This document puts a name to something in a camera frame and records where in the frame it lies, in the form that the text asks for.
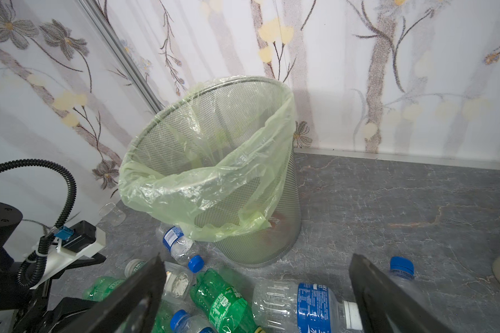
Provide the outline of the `green bottle yellow cap upper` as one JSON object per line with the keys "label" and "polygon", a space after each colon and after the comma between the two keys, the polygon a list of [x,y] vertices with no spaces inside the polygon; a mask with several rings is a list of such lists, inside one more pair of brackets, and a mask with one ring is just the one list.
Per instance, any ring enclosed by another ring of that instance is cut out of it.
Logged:
{"label": "green bottle yellow cap upper", "polygon": [[251,306],[243,295],[215,269],[197,275],[190,298],[218,332],[265,331],[255,322]]}

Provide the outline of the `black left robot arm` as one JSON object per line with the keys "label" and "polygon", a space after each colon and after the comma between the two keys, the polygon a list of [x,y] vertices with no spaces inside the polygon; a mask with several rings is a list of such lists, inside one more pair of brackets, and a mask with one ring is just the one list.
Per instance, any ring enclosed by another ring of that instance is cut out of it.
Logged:
{"label": "black left robot arm", "polygon": [[67,185],[64,208],[53,227],[46,227],[34,250],[17,262],[4,248],[23,221],[23,214],[0,203],[0,312],[14,312],[8,332],[63,332],[67,326],[94,306],[80,298],[64,298],[54,309],[49,297],[54,280],[66,271],[105,262],[100,251],[105,234],[93,224],[80,221],[68,228],[65,223],[76,201],[76,181],[58,163],[21,159],[0,164],[0,173],[22,167],[42,167],[59,173]]}

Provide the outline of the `small clear glass cup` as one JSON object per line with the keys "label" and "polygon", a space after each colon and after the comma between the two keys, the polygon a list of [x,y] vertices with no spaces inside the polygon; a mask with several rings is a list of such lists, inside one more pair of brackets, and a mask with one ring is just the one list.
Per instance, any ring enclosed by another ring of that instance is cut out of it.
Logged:
{"label": "small clear glass cup", "polygon": [[126,214],[115,203],[107,203],[99,210],[101,222],[119,226],[126,220]]}

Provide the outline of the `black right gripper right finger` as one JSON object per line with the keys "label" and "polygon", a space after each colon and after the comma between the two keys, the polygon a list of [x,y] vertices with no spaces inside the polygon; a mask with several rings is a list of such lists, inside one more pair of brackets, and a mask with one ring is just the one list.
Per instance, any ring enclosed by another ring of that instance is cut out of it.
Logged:
{"label": "black right gripper right finger", "polygon": [[364,332],[451,332],[432,313],[361,254],[353,254],[349,278]]}

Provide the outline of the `clear bottle cream label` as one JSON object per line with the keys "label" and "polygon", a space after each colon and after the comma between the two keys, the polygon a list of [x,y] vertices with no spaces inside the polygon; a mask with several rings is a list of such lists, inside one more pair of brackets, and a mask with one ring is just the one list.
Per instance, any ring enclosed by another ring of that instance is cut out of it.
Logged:
{"label": "clear bottle cream label", "polygon": [[[129,278],[137,273],[146,263],[142,259],[132,259],[125,267],[125,277]],[[189,269],[172,262],[165,262],[165,271],[166,280],[162,299],[174,304],[184,302],[194,281],[194,274]]]}

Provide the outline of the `mesh bin with green liner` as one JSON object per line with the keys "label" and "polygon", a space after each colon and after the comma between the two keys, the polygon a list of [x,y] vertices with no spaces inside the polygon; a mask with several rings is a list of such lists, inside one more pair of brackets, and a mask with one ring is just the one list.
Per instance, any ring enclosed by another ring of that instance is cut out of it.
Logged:
{"label": "mesh bin with green liner", "polygon": [[296,119],[294,92],[279,80],[200,83],[131,142],[119,168],[121,200],[238,265],[272,264],[301,230]]}

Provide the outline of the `clear bottle blue label white cap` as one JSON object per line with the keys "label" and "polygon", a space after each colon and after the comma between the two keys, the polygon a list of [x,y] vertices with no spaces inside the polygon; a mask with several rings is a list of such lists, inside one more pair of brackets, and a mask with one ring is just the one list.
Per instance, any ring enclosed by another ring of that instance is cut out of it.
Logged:
{"label": "clear bottle blue label white cap", "polygon": [[265,280],[252,298],[255,322],[269,332],[362,332],[355,302],[323,284]]}

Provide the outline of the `pepsi bottle blue cap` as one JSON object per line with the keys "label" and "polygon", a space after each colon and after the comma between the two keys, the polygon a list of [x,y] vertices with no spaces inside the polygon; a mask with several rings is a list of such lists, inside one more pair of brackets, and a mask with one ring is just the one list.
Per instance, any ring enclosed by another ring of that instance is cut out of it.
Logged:
{"label": "pepsi bottle blue cap", "polygon": [[210,322],[203,316],[191,315],[184,309],[173,315],[170,327],[174,333],[215,333]]}

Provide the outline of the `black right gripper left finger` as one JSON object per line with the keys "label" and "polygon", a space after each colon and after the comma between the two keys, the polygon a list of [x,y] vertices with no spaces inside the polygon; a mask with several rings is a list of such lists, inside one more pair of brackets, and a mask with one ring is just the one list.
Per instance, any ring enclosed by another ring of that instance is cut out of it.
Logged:
{"label": "black right gripper left finger", "polygon": [[151,258],[103,301],[97,302],[62,332],[151,332],[166,281],[165,262]]}

